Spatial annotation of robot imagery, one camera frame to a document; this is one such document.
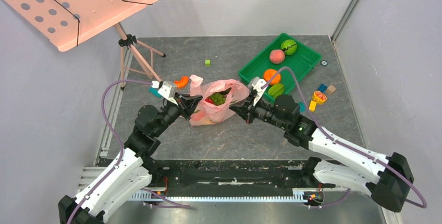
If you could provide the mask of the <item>pink plastic bag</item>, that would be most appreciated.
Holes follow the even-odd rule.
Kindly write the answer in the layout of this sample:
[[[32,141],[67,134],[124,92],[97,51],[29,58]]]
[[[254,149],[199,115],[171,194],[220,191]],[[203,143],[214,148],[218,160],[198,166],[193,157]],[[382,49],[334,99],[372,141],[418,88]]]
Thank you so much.
[[[229,109],[229,106],[249,95],[249,89],[238,80],[217,80],[207,84],[203,84],[203,81],[203,78],[194,74],[190,76],[190,95],[203,96],[191,115],[190,124],[192,126],[214,125],[230,118],[235,113]],[[220,100],[220,105],[207,101],[213,94],[222,92],[227,94],[223,96],[224,100]]]

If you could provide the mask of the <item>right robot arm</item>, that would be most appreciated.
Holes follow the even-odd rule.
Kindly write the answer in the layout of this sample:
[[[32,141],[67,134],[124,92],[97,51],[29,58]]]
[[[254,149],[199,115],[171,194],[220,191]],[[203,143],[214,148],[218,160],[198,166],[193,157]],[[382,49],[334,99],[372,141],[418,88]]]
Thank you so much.
[[[280,95],[274,104],[254,94],[229,107],[246,123],[258,119],[284,130],[284,138],[294,146],[328,156],[339,165],[320,158],[308,159],[301,172],[307,186],[334,184],[367,194],[381,207],[399,213],[407,200],[414,177],[407,159],[373,152],[355,145],[300,114],[300,106],[290,95]]]

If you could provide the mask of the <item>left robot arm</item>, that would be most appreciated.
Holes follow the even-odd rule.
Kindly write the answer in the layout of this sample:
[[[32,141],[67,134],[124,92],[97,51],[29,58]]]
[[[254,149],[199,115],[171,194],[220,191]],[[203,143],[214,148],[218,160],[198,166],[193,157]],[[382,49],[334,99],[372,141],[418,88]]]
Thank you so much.
[[[84,190],[59,201],[60,223],[106,223],[137,191],[160,185],[163,168],[152,158],[158,137],[179,117],[190,118],[202,98],[175,93],[162,108],[142,106],[121,153]]]

